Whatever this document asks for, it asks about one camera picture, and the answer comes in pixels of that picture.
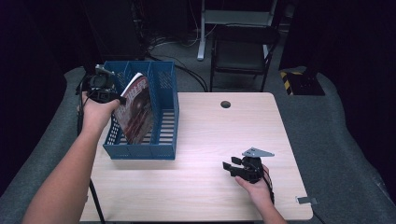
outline book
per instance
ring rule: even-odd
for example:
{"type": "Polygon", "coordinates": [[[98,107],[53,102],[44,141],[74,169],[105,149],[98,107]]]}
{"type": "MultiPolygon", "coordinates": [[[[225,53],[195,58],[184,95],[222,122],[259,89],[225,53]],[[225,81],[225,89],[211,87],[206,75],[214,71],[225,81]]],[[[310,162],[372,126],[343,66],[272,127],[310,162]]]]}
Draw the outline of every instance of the book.
{"type": "Polygon", "coordinates": [[[129,144],[141,144],[153,126],[153,113],[149,96],[149,80],[137,73],[120,95],[126,98],[114,116],[129,144]]]}

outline black chair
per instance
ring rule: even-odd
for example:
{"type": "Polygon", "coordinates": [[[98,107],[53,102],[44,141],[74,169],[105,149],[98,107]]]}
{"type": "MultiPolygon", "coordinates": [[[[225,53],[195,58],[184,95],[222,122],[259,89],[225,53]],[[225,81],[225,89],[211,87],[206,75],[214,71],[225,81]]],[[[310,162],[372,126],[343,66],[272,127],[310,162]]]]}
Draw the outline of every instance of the black chair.
{"type": "Polygon", "coordinates": [[[218,25],[212,44],[209,91],[212,91],[213,87],[227,88],[213,85],[215,73],[221,73],[222,76],[254,75],[253,78],[262,76],[260,91],[263,91],[273,51],[279,38],[279,32],[272,26],[218,25]]]}

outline blue plastic basket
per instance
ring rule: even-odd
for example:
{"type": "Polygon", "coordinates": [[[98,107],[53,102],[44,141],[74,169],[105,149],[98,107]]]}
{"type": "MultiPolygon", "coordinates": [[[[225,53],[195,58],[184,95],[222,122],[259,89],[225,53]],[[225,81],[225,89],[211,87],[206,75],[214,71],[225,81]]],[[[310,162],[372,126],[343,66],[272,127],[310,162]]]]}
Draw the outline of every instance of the blue plastic basket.
{"type": "Polygon", "coordinates": [[[124,90],[136,73],[148,77],[154,116],[152,131],[142,144],[130,145],[113,116],[103,144],[112,160],[174,160],[177,145],[178,98],[172,62],[109,61],[104,68],[114,72],[116,92],[124,90]]]}

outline table top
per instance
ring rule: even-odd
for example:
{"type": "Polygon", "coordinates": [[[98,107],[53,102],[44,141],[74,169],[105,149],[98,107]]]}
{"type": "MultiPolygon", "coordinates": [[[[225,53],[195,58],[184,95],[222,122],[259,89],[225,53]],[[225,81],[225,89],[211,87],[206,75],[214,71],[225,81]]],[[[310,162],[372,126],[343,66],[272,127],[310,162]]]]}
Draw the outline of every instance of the table top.
{"type": "MultiPolygon", "coordinates": [[[[265,92],[180,92],[174,161],[111,160],[99,141],[92,170],[106,221],[261,220],[247,192],[222,162],[251,147],[269,151],[275,206],[286,220],[307,220],[311,205],[276,101],[265,92]],[[222,101],[231,103],[221,107],[222,101]]],[[[92,196],[81,221],[99,220],[92,196]]]]}

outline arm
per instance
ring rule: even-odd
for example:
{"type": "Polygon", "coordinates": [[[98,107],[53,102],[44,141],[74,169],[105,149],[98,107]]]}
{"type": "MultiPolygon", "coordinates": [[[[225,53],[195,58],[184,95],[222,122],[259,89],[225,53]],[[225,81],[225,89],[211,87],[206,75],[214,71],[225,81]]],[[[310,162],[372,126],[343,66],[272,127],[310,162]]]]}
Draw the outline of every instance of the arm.
{"type": "MultiPolygon", "coordinates": [[[[264,165],[263,167],[266,171],[265,178],[268,180],[268,168],[264,165]]],[[[286,223],[286,220],[279,214],[279,212],[276,210],[275,206],[271,202],[270,192],[263,179],[255,184],[250,184],[248,181],[244,180],[240,176],[236,176],[235,180],[242,188],[247,191],[251,201],[253,201],[257,210],[259,210],[259,213],[262,216],[262,221],[264,223],[286,223]]]]}
{"type": "Polygon", "coordinates": [[[84,106],[84,122],[76,141],[39,188],[23,223],[78,223],[87,200],[96,147],[118,100],[84,106]]]}

